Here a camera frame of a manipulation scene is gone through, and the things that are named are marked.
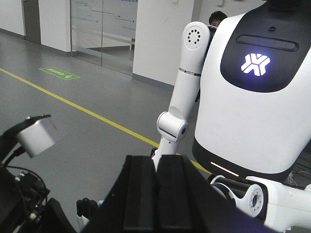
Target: black hair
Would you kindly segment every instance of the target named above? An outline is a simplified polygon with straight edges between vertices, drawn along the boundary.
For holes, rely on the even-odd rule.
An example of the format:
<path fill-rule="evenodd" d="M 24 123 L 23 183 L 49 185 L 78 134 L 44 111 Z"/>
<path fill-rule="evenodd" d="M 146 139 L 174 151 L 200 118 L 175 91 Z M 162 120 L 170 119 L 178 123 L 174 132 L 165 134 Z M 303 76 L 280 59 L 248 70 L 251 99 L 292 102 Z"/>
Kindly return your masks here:
<path fill-rule="evenodd" d="M 211 24 L 212 21 L 215 20 L 223 21 L 225 18 L 227 18 L 227 15 L 224 12 L 215 11 L 210 15 L 208 22 L 209 24 Z"/>

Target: white wall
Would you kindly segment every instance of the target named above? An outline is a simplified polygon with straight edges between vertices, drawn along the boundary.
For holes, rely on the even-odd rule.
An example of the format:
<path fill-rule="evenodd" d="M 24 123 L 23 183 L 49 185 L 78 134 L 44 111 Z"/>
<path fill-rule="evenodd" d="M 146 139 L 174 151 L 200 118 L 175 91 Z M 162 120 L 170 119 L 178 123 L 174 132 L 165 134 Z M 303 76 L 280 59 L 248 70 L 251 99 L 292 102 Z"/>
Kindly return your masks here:
<path fill-rule="evenodd" d="M 174 85 L 179 68 L 181 34 L 189 22 L 198 20 L 208 24 L 214 11 L 235 16 L 263 3 L 262 0 L 179 0 L 178 4 L 172 0 L 138 1 L 133 73 Z"/>
<path fill-rule="evenodd" d="M 39 0 L 42 45 L 70 52 L 69 3 L 69 0 Z"/>
<path fill-rule="evenodd" d="M 194 0 L 139 0 L 133 73 L 171 85 L 179 69 L 181 35 Z"/>
<path fill-rule="evenodd" d="M 203 0 L 199 21 L 208 25 L 210 14 L 215 11 L 222 11 L 228 17 L 236 16 L 255 9 L 265 2 L 262 0 Z"/>
<path fill-rule="evenodd" d="M 0 28 L 25 35 L 21 0 L 0 0 Z"/>

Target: robot forearm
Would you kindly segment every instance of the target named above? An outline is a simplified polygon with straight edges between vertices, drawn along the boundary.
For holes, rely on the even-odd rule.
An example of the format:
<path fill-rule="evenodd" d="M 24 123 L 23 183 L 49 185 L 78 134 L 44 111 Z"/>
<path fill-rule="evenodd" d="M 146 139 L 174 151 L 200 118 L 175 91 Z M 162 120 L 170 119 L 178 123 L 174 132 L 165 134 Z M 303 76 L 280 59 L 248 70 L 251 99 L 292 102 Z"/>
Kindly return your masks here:
<path fill-rule="evenodd" d="M 153 156 L 156 168 L 162 154 L 176 153 L 179 141 L 187 132 L 187 119 L 200 89 L 200 77 L 209 38 L 209 30 L 201 22 L 192 22 L 184 29 L 180 68 L 169 110 L 162 113 L 157 120 L 157 129 L 162 138 L 159 149 Z"/>
<path fill-rule="evenodd" d="M 211 185 L 237 208 L 277 232 L 292 226 L 311 228 L 311 186 L 299 190 L 258 177 L 234 181 L 223 176 L 216 176 Z"/>

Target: glass door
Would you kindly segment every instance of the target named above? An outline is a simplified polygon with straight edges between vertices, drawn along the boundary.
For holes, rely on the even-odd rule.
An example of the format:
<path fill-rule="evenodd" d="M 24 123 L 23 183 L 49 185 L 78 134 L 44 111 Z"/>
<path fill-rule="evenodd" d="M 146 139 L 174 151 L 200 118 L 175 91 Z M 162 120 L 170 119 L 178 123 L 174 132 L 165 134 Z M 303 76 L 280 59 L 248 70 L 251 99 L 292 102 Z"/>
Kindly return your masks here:
<path fill-rule="evenodd" d="M 71 0 L 72 56 L 132 75 L 138 0 Z"/>

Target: green floor sign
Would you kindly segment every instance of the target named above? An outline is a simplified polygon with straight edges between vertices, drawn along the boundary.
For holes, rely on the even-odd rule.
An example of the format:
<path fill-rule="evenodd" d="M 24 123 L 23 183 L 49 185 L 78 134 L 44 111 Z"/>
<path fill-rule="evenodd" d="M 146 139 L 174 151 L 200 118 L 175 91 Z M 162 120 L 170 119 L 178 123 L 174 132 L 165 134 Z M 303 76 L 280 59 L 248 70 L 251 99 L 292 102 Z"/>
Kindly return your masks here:
<path fill-rule="evenodd" d="M 65 80 L 79 78 L 79 76 L 77 76 L 77 75 L 68 73 L 66 71 L 63 71 L 63 70 L 55 68 L 55 67 L 41 68 L 40 70 L 47 72 L 49 74 L 55 75 L 59 78 L 65 79 Z"/>

